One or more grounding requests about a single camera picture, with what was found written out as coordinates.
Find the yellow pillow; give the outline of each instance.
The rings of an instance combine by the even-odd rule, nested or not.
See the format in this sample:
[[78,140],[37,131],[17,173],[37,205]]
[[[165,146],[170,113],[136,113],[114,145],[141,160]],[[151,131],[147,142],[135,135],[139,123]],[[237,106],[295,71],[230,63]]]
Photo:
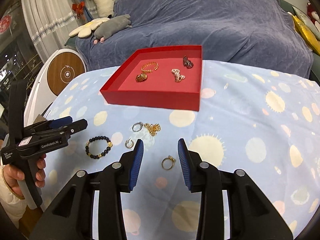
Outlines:
[[311,46],[313,51],[320,56],[320,42],[316,39],[312,31],[297,17],[292,15],[294,25],[299,30],[303,39]]

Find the red bow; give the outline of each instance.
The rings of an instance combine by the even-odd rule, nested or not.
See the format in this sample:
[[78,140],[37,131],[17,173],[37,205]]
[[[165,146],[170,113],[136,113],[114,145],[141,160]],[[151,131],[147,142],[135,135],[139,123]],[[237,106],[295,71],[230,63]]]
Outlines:
[[78,19],[80,18],[80,15],[83,15],[83,7],[84,7],[84,1],[82,1],[79,4],[72,5],[72,9],[76,12]]

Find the red box lid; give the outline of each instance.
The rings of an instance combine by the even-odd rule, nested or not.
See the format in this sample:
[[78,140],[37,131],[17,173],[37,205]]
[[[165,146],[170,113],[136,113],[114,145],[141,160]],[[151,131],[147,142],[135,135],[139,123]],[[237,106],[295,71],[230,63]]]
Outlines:
[[[187,56],[194,66],[183,65]],[[141,67],[149,62],[157,62],[146,67],[147,80],[137,82]],[[177,68],[185,79],[175,82],[171,70]],[[202,46],[183,45],[138,49],[108,79],[100,89],[109,104],[127,106],[149,106],[169,109],[199,111],[202,80]]]

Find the silver bolt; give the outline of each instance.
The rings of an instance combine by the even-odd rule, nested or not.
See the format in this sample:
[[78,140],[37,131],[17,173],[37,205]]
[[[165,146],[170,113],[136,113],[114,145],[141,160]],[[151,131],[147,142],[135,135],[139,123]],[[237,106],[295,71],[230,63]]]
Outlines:
[[113,163],[113,164],[112,164],[112,167],[113,167],[114,169],[119,169],[119,168],[121,167],[121,163]]
[[244,170],[236,170],[236,174],[240,177],[244,176],[245,175],[245,172]]
[[77,172],[77,176],[78,176],[79,178],[83,177],[84,175],[85,175],[85,171],[78,171],[78,172]]
[[209,163],[201,162],[201,163],[199,164],[199,166],[200,166],[201,168],[203,168],[203,169],[206,169],[206,168],[209,168]]

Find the black beaded bracelet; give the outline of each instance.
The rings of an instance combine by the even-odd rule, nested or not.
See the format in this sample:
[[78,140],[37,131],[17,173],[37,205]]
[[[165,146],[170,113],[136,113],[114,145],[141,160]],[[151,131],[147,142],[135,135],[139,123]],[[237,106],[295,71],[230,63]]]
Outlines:
[[[108,143],[108,147],[102,152],[100,153],[99,155],[93,155],[89,152],[89,144],[94,142],[94,141],[97,141],[97,140],[106,140],[107,143]],[[87,144],[85,145],[85,152],[87,153],[87,155],[90,157],[90,158],[93,158],[93,159],[100,159],[101,157],[103,156],[106,156],[106,154],[111,150],[111,147],[113,146],[112,142],[110,141],[110,139],[106,136],[96,136],[96,137],[93,137],[91,139],[89,139],[89,141],[87,141]]]

